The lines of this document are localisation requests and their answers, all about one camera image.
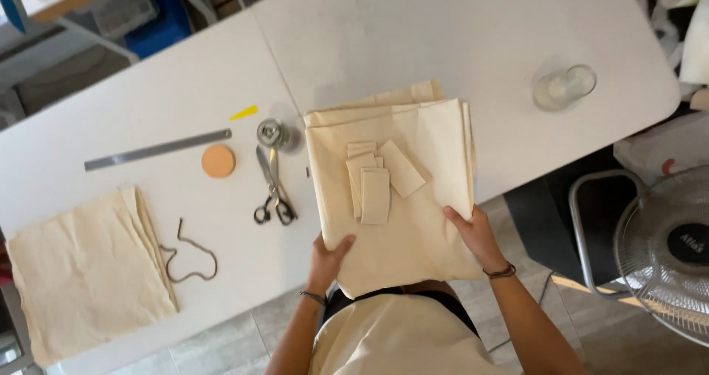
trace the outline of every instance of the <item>scissors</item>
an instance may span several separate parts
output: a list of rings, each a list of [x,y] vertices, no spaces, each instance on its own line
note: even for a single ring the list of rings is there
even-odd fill
[[[266,159],[266,154],[259,146],[256,147],[256,157],[259,159],[261,170],[263,171],[264,178],[268,183],[269,193],[263,206],[256,208],[256,211],[254,212],[254,221],[257,224],[269,222],[271,219],[271,212],[268,210],[268,205],[271,200],[275,200],[276,203],[274,207],[276,208],[276,214],[278,215],[279,220],[281,220],[281,224],[291,224],[296,216],[278,190],[278,151],[271,149],[270,164],[268,159]]]

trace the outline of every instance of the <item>scissor handle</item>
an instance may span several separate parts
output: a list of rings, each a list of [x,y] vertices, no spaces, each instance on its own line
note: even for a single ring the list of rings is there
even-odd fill
[[[280,197],[276,200],[276,214],[283,225],[291,224],[295,218],[291,207]]]
[[[269,222],[271,220],[271,212],[268,211],[268,204],[270,201],[271,196],[269,195],[269,197],[266,198],[266,202],[264,203],[264,205],[256,208],[256,211],[254,212],[254,221],[257,224],[264,224],[265,222]]]

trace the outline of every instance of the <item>bracelet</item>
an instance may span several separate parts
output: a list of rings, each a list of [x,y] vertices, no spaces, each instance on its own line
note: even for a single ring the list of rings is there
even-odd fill
[[[312,299],[314,299],[315,301],[317,301],[318,303],[320,303],[320,304],[323,305],[323,306],[326,305],[326,304],[328,304],[328,300],[325,299],[323,296],[315,295],[314,293],[306,292],[305,290],[301,290],[301,292],[299,293],[299,295],[301,295],[301,296],[307,296],[308,298],[312,298]]]
[[[505,278],[508,276],[513,276],[515,273],[517,273],[517,268],[510,262],[507,262],[507,269],[505,271],[496,271],[494,273],[489,273],[483,269],[483,272],[485,275],[490,278],[490,280],[493,280],[495,278]]]

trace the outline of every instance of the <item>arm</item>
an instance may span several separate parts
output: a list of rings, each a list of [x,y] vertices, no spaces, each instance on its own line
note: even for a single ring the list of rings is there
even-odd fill
[[[306,283],[306,292],[325,296],[328,288],[340,272],[340,262],[355,242],[355,236],[346,236],[335,250],[328,252],[323,241],[323,234],[313,242],[311,267]],[[306,375],[310,371],[313,357],[313,342],[316,327],[323,306],[315,299],[301,296],[288,322],[286,332],[271,356],[266,368],[267,375]]]
[[[507,269],[484,211],[474,207],[469,221],[451,207],[444,212],[486,271]],[[493,279],[490,285],[525,374],[586,374],[572,347],[517,276]]]

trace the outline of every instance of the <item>hand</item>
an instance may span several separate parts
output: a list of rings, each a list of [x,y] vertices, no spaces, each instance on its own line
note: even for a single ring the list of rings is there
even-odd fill
[[[487,213],[479,207],[473,206],[473,217],[469,221],[465,221],[450,206],[446,206],[443,212],[463,236],[463,242],[478,259],[478,262],[485,267],[485,271],[496,272],[507,269],[507,260],[505,260],[500,246],[497,246]]]
[[[332,252],[325,248],[323,233],[321,232],[313,242],[313,253],[311,254],[311,268],[308,273],[308,283],[306,292],[324,296],[328,291],[332,281],[340,272],[340,263],[345,254],[350,251],[355,243],[355,235],[347,235]]]

